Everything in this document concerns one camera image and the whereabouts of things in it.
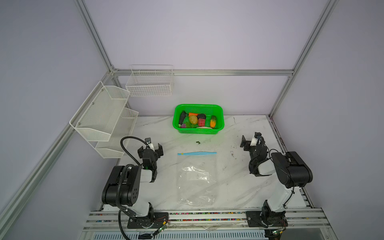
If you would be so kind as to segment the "clear zip top bag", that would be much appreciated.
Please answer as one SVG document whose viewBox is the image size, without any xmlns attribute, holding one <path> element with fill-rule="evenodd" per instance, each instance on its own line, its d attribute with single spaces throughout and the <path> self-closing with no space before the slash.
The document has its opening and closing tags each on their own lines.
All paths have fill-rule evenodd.
<svg viewBox="0 0 384 240">
<path fill-rule="evenodd" d="M 178 202 L 187 206 L 211 206 L 217 197 L 216 152 L 177 154 Z"/>
</svg>

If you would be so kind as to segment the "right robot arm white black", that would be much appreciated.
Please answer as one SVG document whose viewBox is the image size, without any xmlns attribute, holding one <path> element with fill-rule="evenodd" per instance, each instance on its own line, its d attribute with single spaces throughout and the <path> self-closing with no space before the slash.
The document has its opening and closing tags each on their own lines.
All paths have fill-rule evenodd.
<svg viewBox="0 0 384 240">
<path fill-rule="evenodd" d="M 277 174 L 279 184 L 273 194 L 264 201 L 260 211 L 247 211 L 249 227 L 277 228 L 288 226 L 286 209 L 300 188 L 312 182 L 313 173 L 297 152 L 281 153 L 269 149 L 261 133 L 255 132 L 252 140 L 242 136 L 240 147 L 250 154 L 249 172 L 255 177 Z"/>
</svg>

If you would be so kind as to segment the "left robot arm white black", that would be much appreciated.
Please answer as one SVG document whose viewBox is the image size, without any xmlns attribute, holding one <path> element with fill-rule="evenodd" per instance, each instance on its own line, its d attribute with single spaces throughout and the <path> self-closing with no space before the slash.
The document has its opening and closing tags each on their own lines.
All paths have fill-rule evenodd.
<svg viewBox="0 0 384 240">
<path fill-rule="evenodd" d="M 115 166 L 107 180 L 102 192 L 102 203 L 117 207 L 129 217 L 127 227 L 155 228 L 156 217 L 151 203 L 139 196 L 141 183 L 155 182 L 158 174 L 157 161 L 164 155 L 162 145 L 157 149 L 150 144 L 148 149 L 138 149 L 139 158 L 143 160 L 143 166 Z"/>
</svg>

